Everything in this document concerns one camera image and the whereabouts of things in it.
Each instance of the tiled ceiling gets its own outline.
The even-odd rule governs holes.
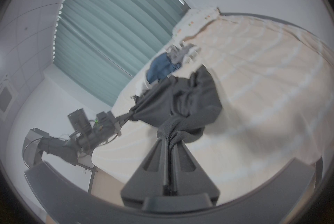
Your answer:
[[[6,120],[0,120],[0,160],[17,113],[43,80],[52,63],[52,42],[62,0],[11,0],[0,21],[0,80],[11,78],[18,97]]]

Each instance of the black cable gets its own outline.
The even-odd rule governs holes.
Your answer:
[[[22,156],[23,156],[23,162],[24,162],[24,164],[27,166],[27,168],[30,168],[30,167],[28,166],[28,164],[27,164],[26,161],[24,160],[24,154],[25,154],[25,151],[27,150],[28,146],[29,146],[31,143],[33,143],[33,142],[36,141],[36,140],[42,139],[42,138],[36,138],[36,139],[32,140],[32,141],[29,142],[29,143],[27,144],[27,146],[24,148]]]

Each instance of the bed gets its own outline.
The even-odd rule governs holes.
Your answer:
[[[189,77],[204,64],[223,105],[215,123],[187,144],[220,189],[217,204],[250,192],[294,157],[315,163],[332,143],[334,54],[319,38],[296,26],[211,9],[188,12],[158,54],[181,41],[200,52],[173,75]],[[136,82],[149,65],[120,93],[115,116],[134,105]],[[129,121],[119,138],[94,150],[93,163],[125,183],[155,143],[156,130]]]

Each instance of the bed sheet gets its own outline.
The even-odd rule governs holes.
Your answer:
[[[173,74],[189,77],[204,64],[223,105],[216,122],[187,144],[220,189],[218,204],[263,184],[292,158],[312,164],[321,157],[334,130],[334,58],[321,40],[270,20],[219,16],[189,43],[201,52]],[[134,105],[136,82],[148,67],[120,93],[115,116]],[[128,122],[121,137],[94,150],[92,161],[125,183],[155,143],[156,131]]]

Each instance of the teal curtain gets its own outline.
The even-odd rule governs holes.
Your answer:
[[[133,76],[170,40],[185,8],[179,0],[65,0],[54,63],[112,106]]]

